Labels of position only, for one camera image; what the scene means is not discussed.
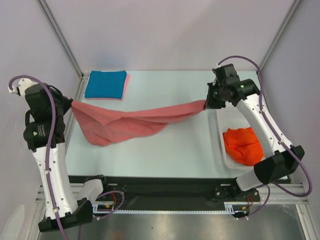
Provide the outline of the salmon pink t shirt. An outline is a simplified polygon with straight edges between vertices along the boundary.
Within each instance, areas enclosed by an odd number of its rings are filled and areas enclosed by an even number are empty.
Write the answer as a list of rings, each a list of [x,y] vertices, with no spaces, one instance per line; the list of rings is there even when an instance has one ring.
[[[201,113],[205,103],[196,100],[141,111],[117,111],[73,101],[71,110],[85,139],[94,146],[105,147],[157,134],[169,124]]]

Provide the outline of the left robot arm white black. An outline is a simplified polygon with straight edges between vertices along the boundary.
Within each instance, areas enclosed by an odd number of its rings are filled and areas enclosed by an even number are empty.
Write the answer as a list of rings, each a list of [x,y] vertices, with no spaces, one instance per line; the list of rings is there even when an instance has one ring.
[[[82,226],[93,220],[92,204],[87,197],[75,198],[66,168],[64,115],[73,100],[52,85],[28,76],[10,80],[11,93],[24,97],[23,138],[36,160],[45,196],[45,214],[38,223],[42,233]]]

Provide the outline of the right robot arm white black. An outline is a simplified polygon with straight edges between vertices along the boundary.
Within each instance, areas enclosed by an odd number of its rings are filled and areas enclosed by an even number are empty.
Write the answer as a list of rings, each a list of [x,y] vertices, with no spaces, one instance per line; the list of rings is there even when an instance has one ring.
[[[241,80],[233,64],[212,71],[215,80],[207,84],[204,109],[222,109],[231,103],[245,117],[263,150],[263,160],[232,180],[230,194],[242,201],[249,191],[293,174],[305,151],[281,133],[268,109],[259,102],[262,93],[252,79]]]

